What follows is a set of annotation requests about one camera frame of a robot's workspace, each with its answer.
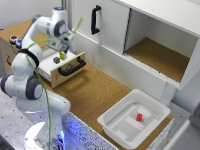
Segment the white plastic tub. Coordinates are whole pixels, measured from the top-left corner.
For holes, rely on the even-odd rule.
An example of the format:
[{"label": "white plastic tub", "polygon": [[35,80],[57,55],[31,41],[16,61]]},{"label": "white plastic tub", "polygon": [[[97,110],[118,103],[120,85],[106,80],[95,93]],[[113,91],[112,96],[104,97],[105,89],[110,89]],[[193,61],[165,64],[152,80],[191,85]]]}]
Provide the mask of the white plastic tub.
[{"label": "white plastic tub", "polygon": [[[98,118],[105,133],[126,149],[136,149],[169,115],[170,109],[136,89]],[[143,114],[141,122],[137,114]]]}]

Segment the yellow object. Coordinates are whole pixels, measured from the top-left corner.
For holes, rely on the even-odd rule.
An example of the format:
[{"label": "yellow object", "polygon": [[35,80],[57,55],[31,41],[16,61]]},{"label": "yellow object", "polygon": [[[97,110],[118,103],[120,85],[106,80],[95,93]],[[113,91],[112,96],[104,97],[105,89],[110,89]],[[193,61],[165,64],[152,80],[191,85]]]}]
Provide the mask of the yellow object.
[{"label": "yellow object", "polygon": [[65,53],[60,53],[60,59],[65,60]]}]

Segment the black handle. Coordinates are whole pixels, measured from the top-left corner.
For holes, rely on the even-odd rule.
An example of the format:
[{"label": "black handle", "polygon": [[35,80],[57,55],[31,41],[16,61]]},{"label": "black handle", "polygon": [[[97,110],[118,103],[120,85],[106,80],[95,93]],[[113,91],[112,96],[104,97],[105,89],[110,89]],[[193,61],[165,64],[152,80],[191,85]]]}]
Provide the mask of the black handle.
[{"label": "black handle", "polygon": [[91,31],[92,31],[92,35],[98,33],[100,30],[96,28],[96,12],[101,10],[100,6],[96,6],[96,8],[94,8],[92,10],[92,24],[91,24]]},{"label": "black handle", "polygon": [[75,67],[73,67],[73,68],[71,68],[69,70],[66,69],[65,71],[62,70],[61,67],[60,67],[60,68],[58,68],[58,72],[61,75],[66,77],[66,76],[69,76],[70,74],[76,72],[77,70],[81,69],[82,67],[84,67],[86,65],[86,62],[84,60],[82,60],[80,58],[80,56],[77,58],[77,61],[80,63],[79,65],[77,65],[77,66],[75,66]]}]

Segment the white wall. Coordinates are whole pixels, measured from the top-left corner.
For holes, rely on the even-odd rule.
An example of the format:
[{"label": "white wall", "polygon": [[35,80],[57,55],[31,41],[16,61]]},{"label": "white wall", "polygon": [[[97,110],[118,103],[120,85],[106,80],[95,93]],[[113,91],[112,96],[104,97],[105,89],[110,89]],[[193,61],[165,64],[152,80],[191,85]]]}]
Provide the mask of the white wall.
[{"label": "white wall", "polygon": [[0,29],[32,19],[35,15],[51,16],[61,0],[0,0]]},{"label": "white wall", "polygon": [[200,102],[200,71],[180,91],[177,91],[173,102],[192,112]]}]

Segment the red block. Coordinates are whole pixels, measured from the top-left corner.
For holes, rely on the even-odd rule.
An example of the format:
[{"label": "red block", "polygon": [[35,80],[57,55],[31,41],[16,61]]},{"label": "red block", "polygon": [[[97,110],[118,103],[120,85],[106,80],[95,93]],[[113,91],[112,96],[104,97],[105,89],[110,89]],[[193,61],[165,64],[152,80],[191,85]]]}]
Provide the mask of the red block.
[{"label": "red block", "polygon": [[143,114],[137,114],[137,121],[142,121],[142,116],[143,116]]}]

